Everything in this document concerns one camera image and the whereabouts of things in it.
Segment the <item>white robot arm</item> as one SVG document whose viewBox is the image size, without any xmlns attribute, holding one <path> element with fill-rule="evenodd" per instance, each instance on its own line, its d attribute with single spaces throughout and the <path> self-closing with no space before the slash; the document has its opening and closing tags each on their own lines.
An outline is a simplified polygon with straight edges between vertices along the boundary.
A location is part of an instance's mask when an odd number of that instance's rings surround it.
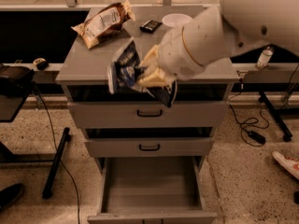
<svg viewBox="0 0 299 224">
<path fill-rule="evenodd" d="M 148 52 L 141 87 L 189 80 L 219 59 L 273 44 L 299 54 L 299 0 L 220 0 L 167 31 Z"/>
</svg>

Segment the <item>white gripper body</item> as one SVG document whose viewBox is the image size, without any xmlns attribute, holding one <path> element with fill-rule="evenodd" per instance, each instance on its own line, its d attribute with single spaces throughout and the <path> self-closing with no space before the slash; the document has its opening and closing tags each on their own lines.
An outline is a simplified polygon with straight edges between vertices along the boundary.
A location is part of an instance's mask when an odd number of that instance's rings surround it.
<svg viewBox="0 0 299 224">
<path fill-rule="evenodd" d="M 158 46 L 158 64 L 179 80 L 190 80 L 201 74 L 205 67 L 193 60 L 184 43 L 184 26 L 167 31 Z"/>
</svg>

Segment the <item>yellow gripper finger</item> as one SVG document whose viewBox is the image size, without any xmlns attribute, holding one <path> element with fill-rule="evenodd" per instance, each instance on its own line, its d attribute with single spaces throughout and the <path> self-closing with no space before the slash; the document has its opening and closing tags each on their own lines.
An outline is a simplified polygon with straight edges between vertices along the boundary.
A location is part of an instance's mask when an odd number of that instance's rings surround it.
<svg viewBox="0 0 299 224">
<path fill-rule="evenodd" d="M 158 67 L 158 45 L 154 45 L 144 57 L 139 67 L 143 69 L 143 76 L 150 75 Z"/>
<path fill-rule="evenodd" d="M 146 71 L 137 79 L 137 84 L 141 87 L 166 87 L 175 81 L 175 77 L 167 74 L 162 68 L 157 67 L 153 71 Z"/>
</svg>

